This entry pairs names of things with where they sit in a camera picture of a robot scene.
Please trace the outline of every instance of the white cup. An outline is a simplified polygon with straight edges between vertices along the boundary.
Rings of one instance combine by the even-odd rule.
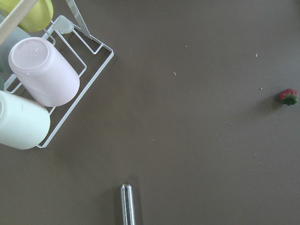
[[[49,41],[40,37],[17,43],[8,62],[27,91],[42,105],[63,105],[78,92],[76,71]]]
[[[32,100],[0,91],[0,143],[30,149],[46,137],[50,116]]]

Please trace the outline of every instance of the strawberry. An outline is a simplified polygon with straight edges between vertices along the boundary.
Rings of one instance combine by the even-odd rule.
[[[286,105],[294,105],[298,102],[299,94],[296,90],[286,89],[279,95],[279,100]]]

